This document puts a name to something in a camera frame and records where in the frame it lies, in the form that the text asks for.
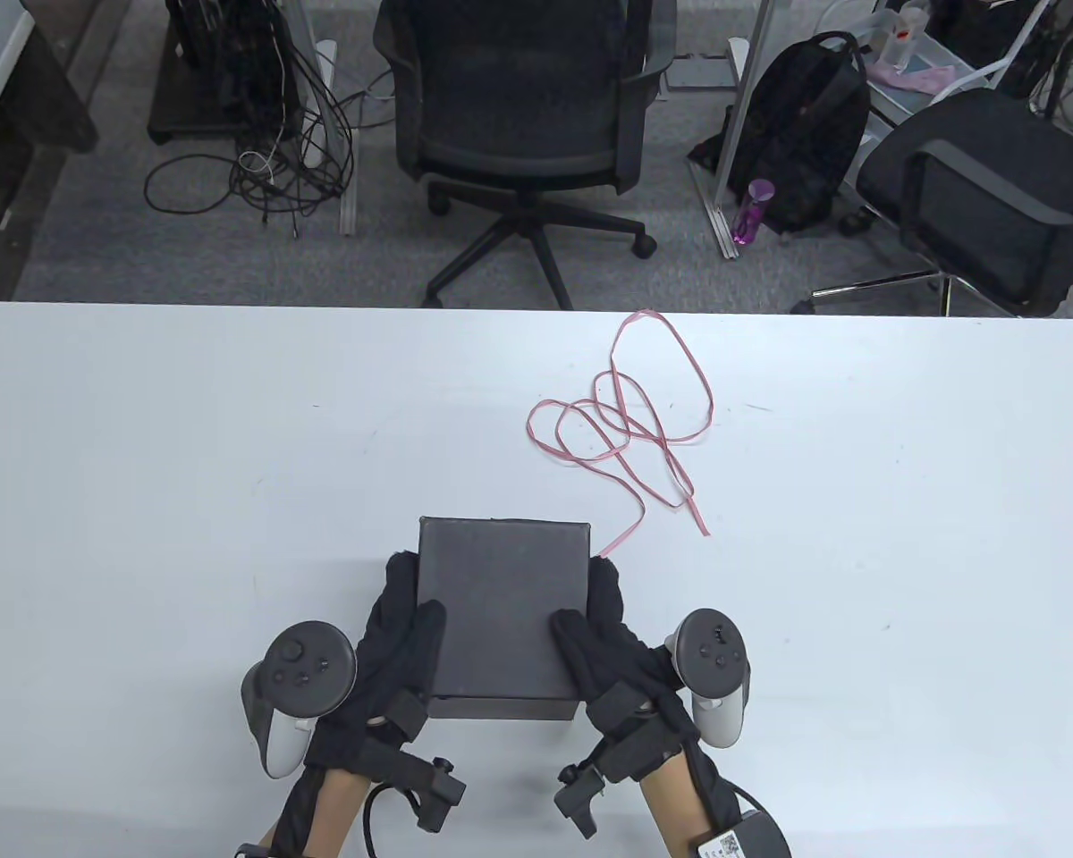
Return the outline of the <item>person's left hand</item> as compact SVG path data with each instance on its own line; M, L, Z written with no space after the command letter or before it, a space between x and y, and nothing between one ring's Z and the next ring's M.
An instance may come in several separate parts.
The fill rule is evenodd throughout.
M446 621L442 603L418 601L418 554L391 554L384 588L354 650L353 687L346 702L318 719L308 767L386 776L377 760L400 753L425 726Z

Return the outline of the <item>person's right hand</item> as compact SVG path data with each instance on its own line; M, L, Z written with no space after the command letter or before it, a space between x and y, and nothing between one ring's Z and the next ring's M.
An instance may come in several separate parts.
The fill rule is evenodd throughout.
M613 783L640 783L699 733L680 702L667 651L640 641L623 613L619 572L596 556L588 563L585 611L559 609L549 625L586 714L603 737L594 752L599 769Z

